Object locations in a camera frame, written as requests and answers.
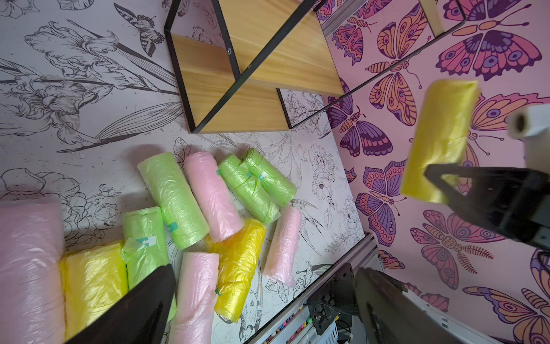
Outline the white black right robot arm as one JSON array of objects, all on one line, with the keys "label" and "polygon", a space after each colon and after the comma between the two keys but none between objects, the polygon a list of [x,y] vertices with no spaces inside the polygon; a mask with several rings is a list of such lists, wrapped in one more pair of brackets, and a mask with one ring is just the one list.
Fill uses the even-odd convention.
[{"label": "white black right robot arm", "polygon": [[[534,248],[530,268],[549,291],[549,175],[533,169],[428,166],[425,177],[452,210],[427,215],[426,229],[413,229],[423,256],[440,276],[457,285],[448,242],[460,252],[477,252],[480,243],[511,239]],[[405,284],[373,269],[353,280],[357,311],[371,343],[492,343],[493,338],[454,320]]]}]

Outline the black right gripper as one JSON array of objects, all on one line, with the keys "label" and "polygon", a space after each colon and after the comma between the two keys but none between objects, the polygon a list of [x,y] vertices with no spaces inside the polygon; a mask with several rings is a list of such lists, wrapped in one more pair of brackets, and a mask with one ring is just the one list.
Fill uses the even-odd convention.
[{"label": "black right gripper", "polygon": [[549,251],[549,175],[533,169],[432,164],[425,177],[470,224]]}]

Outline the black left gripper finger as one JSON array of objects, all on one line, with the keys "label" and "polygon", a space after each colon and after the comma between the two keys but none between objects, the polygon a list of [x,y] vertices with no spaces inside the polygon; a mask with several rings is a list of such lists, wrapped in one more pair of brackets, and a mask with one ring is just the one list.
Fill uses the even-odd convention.
[{"label": "black left gripper finger", "polygon": [[176,291],[172,265],[157,268],[68,343],[160,343]]}]

